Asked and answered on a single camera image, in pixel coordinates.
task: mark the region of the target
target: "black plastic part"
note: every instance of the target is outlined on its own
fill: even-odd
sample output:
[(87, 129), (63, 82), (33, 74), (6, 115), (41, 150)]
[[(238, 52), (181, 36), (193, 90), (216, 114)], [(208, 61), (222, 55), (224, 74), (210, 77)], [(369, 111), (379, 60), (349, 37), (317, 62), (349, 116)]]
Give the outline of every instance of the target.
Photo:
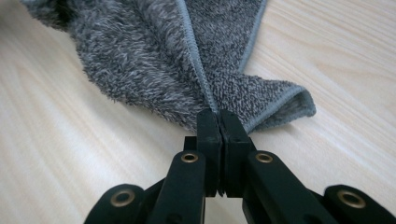
[(248, 224), (271, 223), (265, 208), (262, 206), (254, 188), (249, 183), (245, 187), (242, 210)]
[(243, 197), (248, 224), (387, 223), (395, 217), (365, 193), (333, 186), (322, 197), (306, 189), (275, 154), (257, 151), (238, 117), (207, 109), (197, 117), (197, 136), (185, 138), (168, 175), (142, 190), (108, 190), (85, 223), (202, 224), (205, 197)]
[(206, 197), (215, 197), (217, 190), (222, 194), (219, 185), (222, 139), (215, 114), (206, 109), (197, 116), (196, 149), (206, 157), (205, 191)]
[(205, 156), (176, 154), (148, 224), (202, 224), (205, 211)]
[(254, 147), (235, 113), (221, 110), (220, 117), (224, 141), (224, 190), (229, 198), (242, 198), (246, 182), (244, 162)]
[(337, 223), (275, 154), (250, 153), (247, 175), (271, 223)]
[(197, 137), (196, 136), (186, 136), (186, 137), (184, 137), (183, 151), (196, 150), (196, 149), (197, 149)]
[(109, 189), (88, 214), (85, 224), (138, 223), (144, 191), (135, 185), (118, 185)]
[(396, 218), (379, 203), (349, 186), (326, 188), (323, 204), (341, 223), (396, 223)]

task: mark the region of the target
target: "brass insert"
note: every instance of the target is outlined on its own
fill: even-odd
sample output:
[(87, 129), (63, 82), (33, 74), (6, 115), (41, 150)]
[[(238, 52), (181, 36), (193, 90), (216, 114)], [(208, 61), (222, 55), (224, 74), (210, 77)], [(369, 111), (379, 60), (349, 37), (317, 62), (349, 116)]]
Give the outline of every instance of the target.
[(337, 196), (342, 203), (348, 206), (354, 208), (363, 208), (366, 206), (366, 202), (363, 198), (354, 192), (341, 189), (337, 192)]
[(195, 162), (198, 161), (198, 156), (193, 153), (186, 153), (181, 156), (181, 160), (184, 162)]
[(256, 155), (256, 160), (258, 160), (260, 162), (269, 163), (269, 162), (273, 161), (273, 158), (272, 158), (272, 156), (270, 156), (266, 153), (259, 153)]
[(115, 207), (123, 207), (134, 201), (134, 192), (131, 189), (121, 189), (117, 191), (110, 199)]

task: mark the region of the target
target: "wood grain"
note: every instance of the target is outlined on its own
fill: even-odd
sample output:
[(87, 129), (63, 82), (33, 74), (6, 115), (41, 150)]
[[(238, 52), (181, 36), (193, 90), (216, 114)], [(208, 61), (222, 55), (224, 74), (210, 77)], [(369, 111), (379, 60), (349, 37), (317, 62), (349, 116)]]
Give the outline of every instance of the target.
[[(396, 214), (396, 2), (269, 1), (246, 73), (307, 87), (318, 113), (251, 135), (310, 189), (347, 184)], [(0, 3), (0, 218), (81, 223), (109, 188), (147, 188), (183, 147), (182, 128), (108, 100), (67, 34)], [(206, 223), (246, 223), (209, 199)]]

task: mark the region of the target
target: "light wood surface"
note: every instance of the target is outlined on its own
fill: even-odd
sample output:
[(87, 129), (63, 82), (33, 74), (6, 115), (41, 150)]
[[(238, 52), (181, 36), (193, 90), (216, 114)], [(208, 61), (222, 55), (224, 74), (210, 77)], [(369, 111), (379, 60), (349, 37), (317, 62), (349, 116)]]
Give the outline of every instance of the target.
[[(363, 190), (396, 214), (396, 2), (270, 0), (246, 73), (307, 87), (318, 113), (251, 135), (318, 193)], [(0, 2), (0, 222), (81, 223), (109, 188), (147, 188), (182, 150), (182, 128), (114, 103), (67, 34)], [(206, 223), (246, 223), (208, 199)]]

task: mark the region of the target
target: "towel fold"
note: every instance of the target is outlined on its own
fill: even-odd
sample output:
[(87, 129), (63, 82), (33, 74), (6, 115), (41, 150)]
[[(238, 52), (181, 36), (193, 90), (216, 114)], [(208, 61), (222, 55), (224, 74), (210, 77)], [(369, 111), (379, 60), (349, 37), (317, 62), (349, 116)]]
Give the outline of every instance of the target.
[(102, 93), (188, 130), (208, 107), (233, 111), (248, 133), (316, 113), (304, 87), (243, 74), (265, 1), (21, 1), (70, 34)]

